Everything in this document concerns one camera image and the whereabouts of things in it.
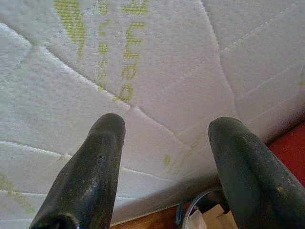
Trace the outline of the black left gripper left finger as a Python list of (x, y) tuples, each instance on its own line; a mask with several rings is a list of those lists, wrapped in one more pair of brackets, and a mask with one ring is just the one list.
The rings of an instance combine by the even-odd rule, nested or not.
[(55, 178), (30, 228), (108, 229), (124, 137), (121, 116), (101, 116)]

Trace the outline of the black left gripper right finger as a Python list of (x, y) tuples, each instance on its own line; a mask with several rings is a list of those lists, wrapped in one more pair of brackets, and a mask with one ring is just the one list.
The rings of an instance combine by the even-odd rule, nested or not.
[(304, 228), (305, 189), (259, 137), (232, 117), (212, 121), (208, 136), (238, 228)]

